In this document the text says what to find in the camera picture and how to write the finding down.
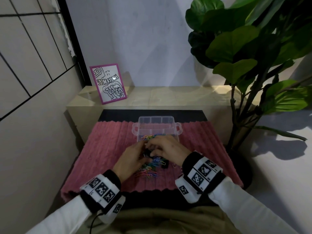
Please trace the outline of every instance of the clear plastic box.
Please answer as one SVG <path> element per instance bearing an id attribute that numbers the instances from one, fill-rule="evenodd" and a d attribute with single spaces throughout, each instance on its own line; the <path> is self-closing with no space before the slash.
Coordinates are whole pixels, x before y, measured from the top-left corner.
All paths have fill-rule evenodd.
<path id="1" fill-rule="evenodd" d="M 132 126 L 132 133 L 137 136 L 137 141 L 145 135 L 173 135 L 179 141 L 182 132 L 181 123 L 174 122 L 172 116 L 139 117 L 138 123 Z"/>

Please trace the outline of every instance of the ribbed pink rug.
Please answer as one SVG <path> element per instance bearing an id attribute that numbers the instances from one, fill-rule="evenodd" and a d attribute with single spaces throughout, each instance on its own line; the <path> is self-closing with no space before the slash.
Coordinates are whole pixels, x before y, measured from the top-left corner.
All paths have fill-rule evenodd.
<path id="1" fill-rule="evenodd" d="M 72 172 L 61 189 L 65 201 L 72 197 L 70 191 L 79 192 L 81 185 L 92 177 L 112 169 L 123 151 L 136 142 L 136 136 L 131 133 L 133 122 L 97 122 L 88 137 Z M 225 175 L 234 183 L 242 186 L 231 159 L 226 153 L 221 141 L 210 122 L 182 123 L 183 133 L 180 142 L 191 151 L 198 151 L 223 168 Z M 175 180 L 181 174 L 179 166 L 170 163 L 168 169 L 157 169 L 158 177 L 131 176 L 122 184 L 122 191 L 142 192 L 143 190 L 176 189 Z"/>

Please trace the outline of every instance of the cable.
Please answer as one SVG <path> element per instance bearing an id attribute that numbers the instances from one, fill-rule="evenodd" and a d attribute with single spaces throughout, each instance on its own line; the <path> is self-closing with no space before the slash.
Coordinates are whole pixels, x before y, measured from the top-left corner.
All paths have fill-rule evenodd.
<path id="1" fill-rule="evenodd" d="M 97 218 L 98 216 L 103 215 L 103 214 L 104 214 L 104 213 L 100 213 L 100 214 L 96 215 L 96 217 L 92 220 L 92 223 L 91 223 L 91 226 L 90 226 L 90 232 L 89 232 L 89 234 L 91 234 L 91 232 L 92 232 L 92 226 L 93 226 L 93 223 L 94 223 L 94 221 L 96 220 L 96 218 Z"/>

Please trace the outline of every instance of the left hand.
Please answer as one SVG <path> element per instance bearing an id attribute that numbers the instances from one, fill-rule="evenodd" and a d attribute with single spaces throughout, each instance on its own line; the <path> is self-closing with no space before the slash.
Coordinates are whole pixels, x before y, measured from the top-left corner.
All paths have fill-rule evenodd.
<path id="1" fill-rule="evenodd" d="M 152 159 L 148 157 L 140 158 L 140 155 L 145 149 L 146 143 L 147 140 L 141 140 L 126 148 L 115 164 L 113 172 L 119 177 L 121 183 L 127 180 L 144 163 L 152 161 Z"/>

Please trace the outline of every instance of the right hand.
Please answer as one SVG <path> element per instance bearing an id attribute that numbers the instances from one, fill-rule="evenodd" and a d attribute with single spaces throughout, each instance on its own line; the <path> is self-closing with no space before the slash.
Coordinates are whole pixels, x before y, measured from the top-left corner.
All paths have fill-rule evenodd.
<path id="1" fill-rule="evenodd" d="M 191 153 L 172 135 L 158 135 L 148 141 L 146 148 L 152 150 L 151 157 L 160 156 L 179 166 L 182 166 L 186 157 Z"/>

